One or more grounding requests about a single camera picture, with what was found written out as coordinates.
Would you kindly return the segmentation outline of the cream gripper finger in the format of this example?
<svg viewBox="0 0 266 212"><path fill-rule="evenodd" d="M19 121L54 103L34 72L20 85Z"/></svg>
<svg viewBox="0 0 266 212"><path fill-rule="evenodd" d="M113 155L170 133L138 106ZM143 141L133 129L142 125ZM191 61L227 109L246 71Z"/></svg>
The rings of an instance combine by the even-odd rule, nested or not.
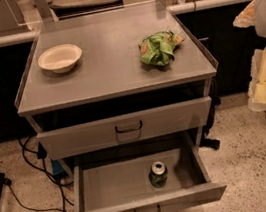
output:
<svg viewBox="0 0 266 212"><path fill-rule="evenodd" d="M233 20L234 27L247 28L255 25L255 0L251 1L245 9Z"/></svg>

